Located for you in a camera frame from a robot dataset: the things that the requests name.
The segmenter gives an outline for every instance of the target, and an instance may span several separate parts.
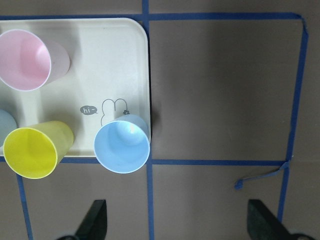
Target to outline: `tray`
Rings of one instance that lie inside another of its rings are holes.
[[[148,39],[129,18],[2,20],[0,32],[24,29],[61,44],[70,56],[68,73],[43,87],[20,92],[0,81],[0,109],[19,127],[60,120],[75,136],[66,157],[94,157],[99,128],[129,111],[149,127]]]

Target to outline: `gray speech bubble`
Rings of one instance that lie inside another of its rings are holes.
[[[80,108],[80,112],[83,113],[84,115],[92,115],[96,114],[98,109],[95,106],[82,106]]]

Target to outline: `blue cup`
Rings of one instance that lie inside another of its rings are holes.
[[[128,174],[140,169],[150,154],[146,122],[133,114],[102,126],[94,139],[94,153],[106,169]]]
[[[4,144],[6,137],[17,128],[17,123],[13,116],[5,110],[0,109],[0,147]]]

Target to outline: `cup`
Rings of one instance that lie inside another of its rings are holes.
[[[133,114],[107,123],[94,139],[97,160],[114,173],[128,174],[140,169],[150,154],[148,133],[146,122]]]
[[[0,35],[0,79],[15,90],[36,90],[64,76],[69,67],[67,51],[54,41],[22,29]]]
[[[5,110],[0,109],[0,147],[8,134],[17,128],[17,123],[13,116]]]
[[[68,125],[47,121],[13,130],[4,140],[3,155],[9,167],[28,179],[53,172],[74,142]]]

